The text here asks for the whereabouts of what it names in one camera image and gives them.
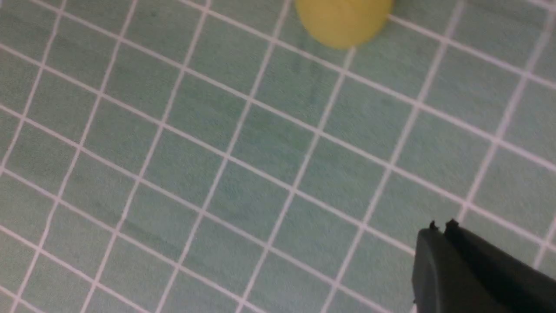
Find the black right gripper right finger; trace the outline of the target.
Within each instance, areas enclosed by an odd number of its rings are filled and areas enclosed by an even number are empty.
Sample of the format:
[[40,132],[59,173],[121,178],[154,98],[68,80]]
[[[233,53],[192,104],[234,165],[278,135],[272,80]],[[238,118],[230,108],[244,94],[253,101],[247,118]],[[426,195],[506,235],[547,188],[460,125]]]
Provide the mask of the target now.
[[485,293],[507,313],[553,313],[555,280],[459,226],[446,223],[445,238]]

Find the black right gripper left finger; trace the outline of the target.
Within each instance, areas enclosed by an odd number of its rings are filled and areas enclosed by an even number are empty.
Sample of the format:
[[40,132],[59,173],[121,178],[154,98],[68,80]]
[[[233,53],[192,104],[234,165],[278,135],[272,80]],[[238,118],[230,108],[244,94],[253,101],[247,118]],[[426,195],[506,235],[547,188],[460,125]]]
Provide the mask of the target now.
[[512,256],[456,221],[434,221],[417,234],[411,276],[419,313],[513,313],[512,284],[503,273]]

